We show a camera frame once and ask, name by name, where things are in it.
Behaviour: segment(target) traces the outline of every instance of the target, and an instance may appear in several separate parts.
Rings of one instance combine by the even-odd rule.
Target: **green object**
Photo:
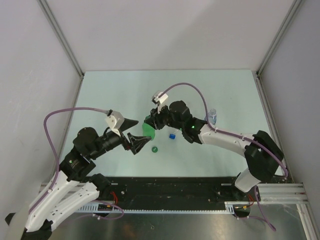
[[[153,146],[153,147],[151,148],[151,150],[152,150],[153,153],[158,152],[158,148],[157,148],[156,146]]]
[[[151,137],[151,140],[155,139],[156,130],[147,123],[142,123],[142,135]]]

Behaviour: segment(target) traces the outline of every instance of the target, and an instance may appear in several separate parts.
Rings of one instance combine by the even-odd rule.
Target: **white wall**
[[[48,0],[94,70],[256,70],[293,0]]]
[[[320,1],[307,0],[263,72],[294,179],[320,225]]]
[[[43,130],[47,113],[73,104],[79,77],[37,1],[1,1],[0,8],[0,239],[5,217],[31,200],[52,171]],[[52,117],[59,147],[68,114]]]

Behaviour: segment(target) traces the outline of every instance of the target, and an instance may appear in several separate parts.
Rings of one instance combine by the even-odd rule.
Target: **small green round object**
[[[156,146],[153,146],[153,147],[151,148],[151,150],[152,150],[153,153],[158,152],[158,148],[157,148]]]

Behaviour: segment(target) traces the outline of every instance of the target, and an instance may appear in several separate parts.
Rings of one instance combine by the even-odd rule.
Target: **white table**
[[[139,124],[125,133],[142,135],[142,123],[155,107],[151,97],[169,86],[188,82],[203,93],[208,108],[217,111],[217,123],[238,133],[269,132],[265,114],[250,70],[155,70],[86,72],[76,103],[77,107],[113,109]],[[169,103],[183,100],[194,117],[203,119],[205,110],[199,94],[189,86],[178,86],[168,92]],[[84,127],[93,127],[99,135],[107,127],[105,115],[92,111],[75,111],[67,134],[62,157],[72,149],[73,139]],[[170,129],[155,133],[140,153],[133,155],[122,146],[95,161],[90,175],[135,177],[222,177],[236,176],[247,168],[246,160],[231,151],[188,143],[179,133],[169,139]]]

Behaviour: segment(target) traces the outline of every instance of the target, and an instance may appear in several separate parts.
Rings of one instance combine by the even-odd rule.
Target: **blue bottle cap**
[[[176,139],[176,135],[171,133],[171,134],[169,135],[169,138],[170,138],[170,139]]]

